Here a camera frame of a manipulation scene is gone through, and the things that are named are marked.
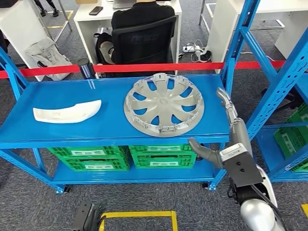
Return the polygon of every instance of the white desk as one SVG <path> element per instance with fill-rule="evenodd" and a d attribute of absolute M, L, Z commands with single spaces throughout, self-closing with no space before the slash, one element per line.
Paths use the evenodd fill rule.
<path fill-rule="evenodd" d="M 29 68 L 37 68 L 25 50 L 48 37 L 30 0 L 19 0 L 11 8 L 0 9 L 0 29 Z M 44 76 L 35 76 L 42 81 Z"/>
<path fill-rule="evenodd" d="M 171 0 L 171 6 L 174 9 L 177 16 L 175 23 L 174 36 L 171 39 L 172 59 L 174 63 L 179 61 L 180 35 L 181 31 L 182 9 L 180 0 Z M 90 13 L 96 6 L 103 6 L 103 9 L 96 16 L 91 16 Z M 83 4 L 79 7 L 74 17 L 76 27 L 82 40 L 89 60 L 93 64 L 97 64 L 97 55 L 95 52 L 96 38 L 94 33 L 100 33 L 101 28 L 111 27 L 111 19 L 116 10 L 112 9 L 112 2 L 106 0 L 100 0 L 97 4 Z"/>
<path fill-rule="evenodd" d="M 243 4 L 244 0 L 217 0 L 208 41 L 212 62 L 223 62 Z M 284 20 L 285 28 L 275 45 L 287 58 L 308 26 L 308 0 L 261 0 L 254 17 L 276 19 Z"/>

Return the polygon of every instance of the wheel cover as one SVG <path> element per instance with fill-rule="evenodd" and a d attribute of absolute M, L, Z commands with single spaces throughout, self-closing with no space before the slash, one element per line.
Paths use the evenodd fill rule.
<path fill-rule="evenodd" d="M 140 132 L 173 137 L 196 126 L 203 116 L 204 101 L 187 78 L 159 73 L 134 84 L 124 110 L 128 122 Z"/>

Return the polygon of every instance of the chair backrest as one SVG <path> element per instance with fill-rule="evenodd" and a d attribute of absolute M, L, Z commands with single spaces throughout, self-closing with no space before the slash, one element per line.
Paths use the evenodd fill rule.
<path fill-rule="evenodd" d="M 112 30 L 116 64 L 167 63 L 176 21 L 177 17 L 172 16 L 146 25 Z"/>

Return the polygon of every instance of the laptop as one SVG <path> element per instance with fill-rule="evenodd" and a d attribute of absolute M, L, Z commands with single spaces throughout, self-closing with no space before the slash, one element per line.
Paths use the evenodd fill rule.
<path fill-rule="evenodd" d="M 113 0 L 113 9 L 124 9 L 124 8 L 131 8 L 134 4 L 136 3 L 136 0 Z"/>

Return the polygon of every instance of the white bag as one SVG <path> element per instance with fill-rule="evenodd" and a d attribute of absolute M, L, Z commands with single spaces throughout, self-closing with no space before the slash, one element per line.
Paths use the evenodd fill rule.
<path fill-rule="evenodd" d="M 51 38 L 45 38 L 39 42 L 31 45 L 26 50 L 26 53 L 34 59 L 39 67 L 43 66 L 63 66 L 63 65 L 72 65 L 71 62 L 68 60 L 64 55 L 60 54 L 57 47 L 55 42 Z M 69 75 L 70 73 L 64 74 L 53 74 L 48 75 L 48 77 L 51 78 L 54 81 L 62 80 L 65 77 Z"/>

